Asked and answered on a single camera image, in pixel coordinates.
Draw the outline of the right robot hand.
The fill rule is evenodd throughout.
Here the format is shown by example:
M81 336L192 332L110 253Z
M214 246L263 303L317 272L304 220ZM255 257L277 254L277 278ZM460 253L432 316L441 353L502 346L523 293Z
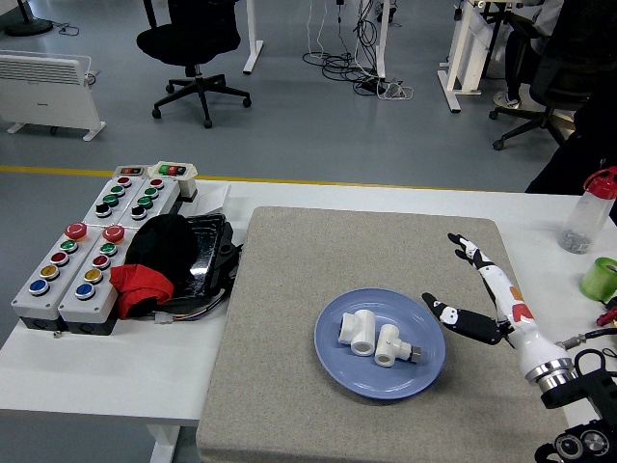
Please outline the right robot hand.
M541 333L531 310L504 271L462 235L451 233L448 239L460 246L455 254L480 273L496 306L496 318L453 308L425 292L422 299L433 315L445 328L464 337L489 345L508 340L519 352L524 378L543 392L573 380L576 375L572 359L564 348Z

